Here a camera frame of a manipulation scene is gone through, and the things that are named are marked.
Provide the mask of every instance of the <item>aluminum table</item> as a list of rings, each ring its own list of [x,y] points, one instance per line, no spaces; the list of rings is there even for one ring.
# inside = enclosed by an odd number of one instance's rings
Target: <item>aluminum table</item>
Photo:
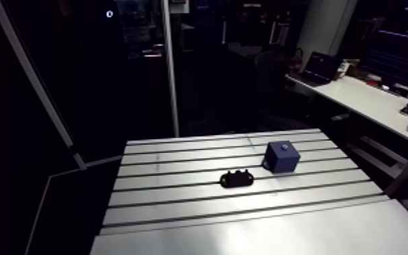
[[[278,140],[295,172],[261,167]],[[93,255],[408,254],[408,212],[317,129],[130,141],[117,177]]]

